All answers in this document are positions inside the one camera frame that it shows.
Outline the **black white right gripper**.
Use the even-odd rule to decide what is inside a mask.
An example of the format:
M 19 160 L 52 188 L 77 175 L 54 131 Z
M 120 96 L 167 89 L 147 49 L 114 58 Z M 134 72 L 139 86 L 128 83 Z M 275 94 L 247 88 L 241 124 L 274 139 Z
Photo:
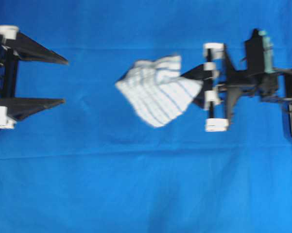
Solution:
M 192 101 L 209 113 L 206 132 L 224 132 L 232 123 L 239 98 L 255 93 L 259 70 L 251 64 L 245 70 L 237 70 L 224 43 L 206 43 L 203 52 L 206 63 L 183 73 L 181 77 L 205 80 L 211 84 L 195 84 L 191 91 Z

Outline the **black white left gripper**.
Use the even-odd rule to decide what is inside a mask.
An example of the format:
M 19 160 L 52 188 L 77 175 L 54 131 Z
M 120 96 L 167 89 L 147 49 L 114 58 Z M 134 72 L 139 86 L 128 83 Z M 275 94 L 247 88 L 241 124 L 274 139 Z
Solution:
M 69 61 L 42 46 L 14 25 L 0 25 L 0 130 L 13 129 L 17 121 L 65 103 L 64 99 L 14 98 L 18 61 L 68 65 Z

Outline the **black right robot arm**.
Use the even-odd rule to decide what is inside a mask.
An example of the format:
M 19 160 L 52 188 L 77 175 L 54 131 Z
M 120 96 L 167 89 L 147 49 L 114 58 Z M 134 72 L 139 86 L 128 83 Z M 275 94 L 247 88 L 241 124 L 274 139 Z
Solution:
M 273 45 L 265 31 L 254 29 L 244 45 L 244 70 L 234 67 L 225 43 L 205 43 L 206 62 L 182 74 L 203 83 L 193 103 L 208 111 L 205 130 L 227 131 L 239 98 L 259 96 L 261 102 L 281 105 L 288 114 L 292 137 L 292 69 L 274 67 Z

